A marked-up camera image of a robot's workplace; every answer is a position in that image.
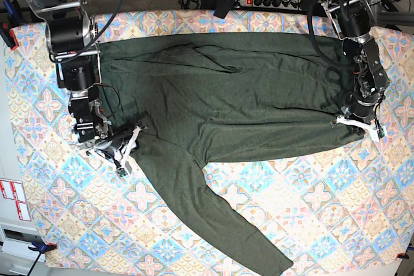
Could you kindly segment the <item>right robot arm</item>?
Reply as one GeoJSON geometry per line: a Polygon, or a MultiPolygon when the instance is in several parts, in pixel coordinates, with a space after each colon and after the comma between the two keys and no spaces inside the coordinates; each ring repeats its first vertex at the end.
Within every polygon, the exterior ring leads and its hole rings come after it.
{"type": "Polygon", "coordinates": [[[46,23],[49,57],[55,64],[58,87],[70,92],[68,109],[75,120],[75,142],[86,154],[100,156],[118,178],[132,172],[129,155],[136,148],[140,127],[130,123],[115,127],[104,114],[99,91],[102,82],[101,34],[82,0],[27,0],[34,15],[46,23]]]}

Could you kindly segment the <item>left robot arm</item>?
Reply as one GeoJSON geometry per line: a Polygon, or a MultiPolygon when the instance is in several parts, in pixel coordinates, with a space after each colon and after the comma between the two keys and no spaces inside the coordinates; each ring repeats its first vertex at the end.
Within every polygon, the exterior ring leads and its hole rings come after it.
{"type": "Polygon", "coordinates": [[[380,62],[379,47],[371,35],[373,15],[367,0],[309,0],[307,22],[309,36],[316,53],[330,66],[345,69],[353,76],[353,87],[343,97],[342,114],[336,123],[359,127],[379,142],[387,136],[381,125],[379,110],[385,100],[390,80],[380,62]],[[312,15],[321,5],[334,31],[342,42],[342,52],[348,63],[341,65],[325,55],[318,46],[313,30],[312,15]]]}

